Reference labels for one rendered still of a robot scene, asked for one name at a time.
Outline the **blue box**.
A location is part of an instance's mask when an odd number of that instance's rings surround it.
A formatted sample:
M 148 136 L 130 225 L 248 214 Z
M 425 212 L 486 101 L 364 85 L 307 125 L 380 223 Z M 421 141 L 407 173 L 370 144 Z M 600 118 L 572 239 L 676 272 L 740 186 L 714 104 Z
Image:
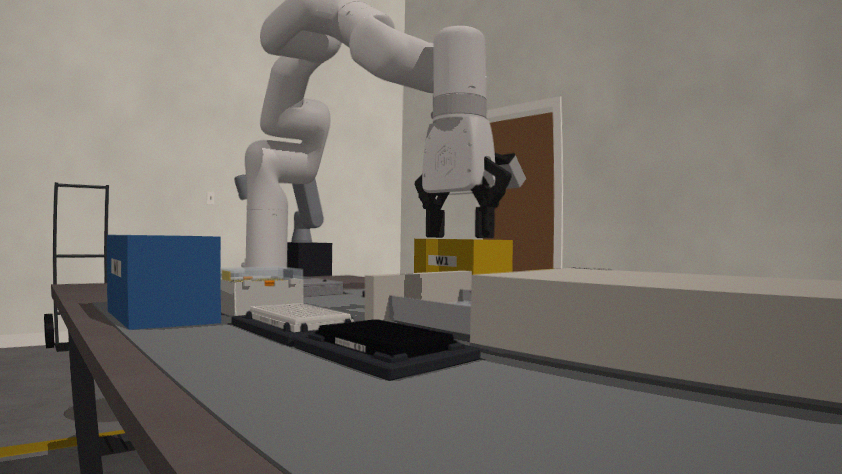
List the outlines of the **blue box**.
M 107 303 L 129 330 L 221 323 L 221 237 L 107 235 Z

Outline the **yellow bin labelled w1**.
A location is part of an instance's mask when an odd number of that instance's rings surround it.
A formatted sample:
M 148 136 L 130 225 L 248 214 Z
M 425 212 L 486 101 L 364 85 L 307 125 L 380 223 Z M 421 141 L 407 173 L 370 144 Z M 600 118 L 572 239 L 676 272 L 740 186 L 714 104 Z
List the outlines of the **yellow bin labelled w1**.
M 414 239 L 414 273 L 512 272 L 513 240 Z

